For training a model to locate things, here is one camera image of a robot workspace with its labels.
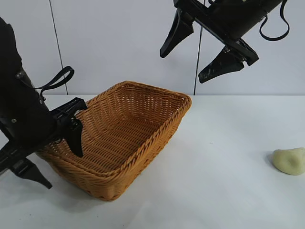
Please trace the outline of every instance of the cable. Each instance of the cable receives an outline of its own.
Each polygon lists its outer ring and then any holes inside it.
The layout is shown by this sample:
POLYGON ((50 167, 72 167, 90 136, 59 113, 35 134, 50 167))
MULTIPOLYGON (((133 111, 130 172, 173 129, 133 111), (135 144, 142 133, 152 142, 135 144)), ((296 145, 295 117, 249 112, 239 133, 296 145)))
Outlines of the cable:
POLYGON ((248 4, 248 3, 252 3, 252 2, 255 2, 257 0, 246 0, 246 1, 242 1, 242 2, 239 2, 239 3, 217 3, 217 2, 214 2, 212 0, 209 0, 209 3, 211 5, 214 5, 214 6, 242 6, 242 5, 245 5, 245 4, 248 4))
POLYGON ((281 12, 280 12, 280 15, 281 15, 281 19, 286 23, 286 25, 288 26, 288 29, 287 31, 282 35, 282 36, 279 36, 279 37, 267 37, 266 35, 263 34, 262 32, 262 28, 263 26, 266 24, 266 22, 268 21, 268 16, 266 15, 265 16, 265 20, 263 21, 263 23, 261 24, 261 27, 259 28, 259 33, 261 34, 261 36, 263 38, 265 38, 267 41, 271 41, 271 42, 275 42, 275 41, 279 41, 283 38, 285 38, 289 32, 290 32, 290 26, 289 26, 289 23, 286 21, 285 19, 285 16, 284 16, 284 8, 285 8, 285 4, 287 3, 287 0, 283 0, 282 2, 282 5, 281 5, 281 12))
POLYGON ((25 82, 25 80, 23 79, 24 74, 25 74, 25 72, 20 72, 16 75, 16 78, 19 79, 28 88, 31 88, 33 90, 41 89, 40 96, 42 97, 43 100, 46 100, 43 97, 43 92, 46 90, 58 88, 58 87, 64 85, 65 83, 67 83, 73 77, 74 69, 72 69, 70 66, 64 67, 63 69, 61 69, 59 71, 59 73, 56 74, 56 76, 54 76, 54 78, 50 82, 48 82, 46 85, 44 85, 42 87, 32 87, 31 85, 28 85, 27 82, 25 82), (64 77, 63 80, 56 83, 61 77, 64 77))

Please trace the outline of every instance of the white wall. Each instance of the white wall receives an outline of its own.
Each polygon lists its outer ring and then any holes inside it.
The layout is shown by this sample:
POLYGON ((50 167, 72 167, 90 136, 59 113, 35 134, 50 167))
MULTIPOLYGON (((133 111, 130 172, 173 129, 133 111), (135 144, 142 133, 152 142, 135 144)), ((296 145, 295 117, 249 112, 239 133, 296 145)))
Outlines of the white wall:
MULTIPOLYGON (((198 82, 196 94, 305 94, 305 1, 289 0, 285 17, 290 23, 289 35, 278 42, 269 42, 259 34, 256 25, 244 40, 260 57, 255 64, 237 73, 219 76, 204 84, 198 82)), ((268 36, 286 31, 277 7, 269 14, 264 27, 268 36)), ((223 48, 208 32, 203 32, 199 70, 208 65, 223 48)))
MULTIPOLYGON (((34 86, 45 85, 60 69, 60 59, 48 0, 1 0, 0 17, 16 36, 23 67, 34 86)), ((46 91, 64 94, 64 86, 46 91)))
POLYGON ((193 92, 199 25, 160 58, 175 14, 172 0, 51 2, 63 64, 75 69, 69 93, 97 94, 125 80, 193 92))

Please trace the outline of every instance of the black strap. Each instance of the black strap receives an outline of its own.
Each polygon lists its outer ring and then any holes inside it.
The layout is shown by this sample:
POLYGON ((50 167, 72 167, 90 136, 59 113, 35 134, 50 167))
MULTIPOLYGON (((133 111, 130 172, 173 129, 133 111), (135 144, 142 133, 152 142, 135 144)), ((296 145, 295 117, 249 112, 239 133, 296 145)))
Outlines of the black strap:
POLYGON ((267 37, 266 35, 264 35, 263 32, 262 32, 262 28, 266 24, 266 22, 268 21, 268 16, 266 15, 265 16, 265 20, 263 21, 263 23, 261 24, 261 27, 259 28, 259 33, 266 40, 271 41, 271 42, 275 42, 275 41, 279 41, 279 40, 285 38, 288 35, 288 33, 290 31, 290 26, 289 26, 289 23, 286 21, 285 16, 284 16, 284 7, 285 7, 286 3, 287 3, 287 0, 283 0, 282 5, 281 5, 281 13, 280 13, 280 15, 281 15, 282 20, 288 26, 287 31, 282 36, 279 36, 279 37, 267 37))
POLYGON ((43 97, 43 95, 42 95, 44 91, 46 91, 46 90, 51 90, 51 89, 54 89, 54 88, 58 88, 58 87, 64 85, 65 83, 67 83, 67 82, 73 77, 73 75, 74 75, 74 69, 71 68, 70 66, 66 66, 66 67, 64 67, 62 70, 60 70, 60 72, 57 73, 56 76, 54 76, 54 78, 53 78, 50 82, 48 82, 46 85, 44 85, 44 86, 42 86, 42 87, 32 87, 32 86, 28 85, 23 79, 20 79, 20 80, 21 80, 21 82, 22 82, 25 86, 27 86, 27 87, 29 87, 29 88, 32 88, 32 89, 35 89, 35 90, 42 89, 42 90, 40 91, 40 96, 41 96, 44 100, 46 100, 46 99, 43 97), (63 80, 61 80, 61 81, 59 81, 58 83, 56 83, 62 76, 64 77, 63 80))

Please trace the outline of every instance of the basket rim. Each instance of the basket rim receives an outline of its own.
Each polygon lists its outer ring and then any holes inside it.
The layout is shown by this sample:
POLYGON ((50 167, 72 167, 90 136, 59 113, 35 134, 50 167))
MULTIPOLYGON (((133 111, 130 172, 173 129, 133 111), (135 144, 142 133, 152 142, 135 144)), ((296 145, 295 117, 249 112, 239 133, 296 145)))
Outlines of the basket rim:
POLYGON ((71 164, 72 166, 85 171, 91 175, 97 176, 97 177, 102 177, 102 178, 109 178, 112 179, 112 176, 115 176, 116 174, 120 173, 120 175, 125 174, 126 172, 129 171, 129 169, 132 169, 139 161, 141 161, 141 158, 144 155, 144 152, 148 151, 149 148, 153 145, 153 143, 155 142, 155 140, 158 138, 158 136, 167 129, 167 127, 169 126, 169 124, 171 122, 173 122, 173 120, 176 120, 178 118, 179 115, 181 115, 181 119, 183 118, 183 116, 185 115, 185 113, 188 111, 188 109, 191 107, 192 105, 192 100, 191 98, 183 93, 180 92, 174 92, 168 89, 164 89, 164 88, 159 88, 159 87, 155 87, 155 86, 151 86, 148 84, 144 84, 144 83, 138 83, 138 82, 134 82, 134 81, 123 81, 121 83, 118 83, 114 86, 112 86, 111 88, 109 88, 108 90, 104 91, 103 93, 99 94, 98 96, 88 100, 86 102, 86 104, 89 106, 91 104, 94 104, 96 102, 98 102, 99 98, 102 96, 106 96, 107 94, 111 93, 112 91, 115 91, 117 88, 125 85, 125 84, 133 84, 136 86, 148 86, 150 88, 153 89, 158 89, 161 91, 164 91, 166 93, 170 93, 170 94, 176 94, 178 96, 181 96, 182 98, 184 98, 184 102, 182 103, 182 105, 172 114, 171 117, 169 117, 148 139, 145 140, 144 143, 142 143, 142 145, 137 149, 137 151, 135 151, 132 155, 130 155, 125 162, 117 169, 109 171, 109 172, 103 172, 103 173, 99 173, 96 172, 94 169, 89 169, 86 168, 78 163, 75 163, 73 160, 65 157, 65 156, 57 156, 57 155, 53 155, 53 154, 49 154, 48 156, 52 156, 52 157, 56 157, 59 158, 62 161, 65 161, 66 163, 71 164))

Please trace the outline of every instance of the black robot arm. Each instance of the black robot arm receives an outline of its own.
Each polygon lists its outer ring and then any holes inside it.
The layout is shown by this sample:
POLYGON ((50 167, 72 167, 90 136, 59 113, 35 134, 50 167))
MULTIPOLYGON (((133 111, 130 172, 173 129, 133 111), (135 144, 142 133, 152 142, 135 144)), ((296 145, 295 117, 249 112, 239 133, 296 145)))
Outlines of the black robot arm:
POLYGON ((42 96, 43 91, 63 85, 73 74, 71 67, 65 67, 48 84, 34 88, 22 68, 14 31, 0 18, 0 130, 9 140, 0 150, 0 174, 10 169, 21 178, 51 188, 26 156, 62 139, 74 154, 82 156, 82 124, 74 115, 86 109, 86 103, 75 98, 49 111, 42 96), (67 77, 57 82, 65 73, 69 73, 67 77))
POLYGON ((259 57, 241 38, 252 27, 265 18, 260 34, 269 41, 277 41, 289 33, 289 24, 284 18, 284 6, 287 0, 209 0, 210 7, 197 0, 174 0, 177 8, 170 33, 160 50, 166 57, 176 45, 193 33, 193 22, 199 23, 225 47, 217 57, 199 73, 199 80, 204 83, 219 75, 240 71, 245 61, 249 66, 259 57), (287 32, 277 38, 270 38, 262 33, 267 14, 282 3, 281 18, 288 26, 287 32))

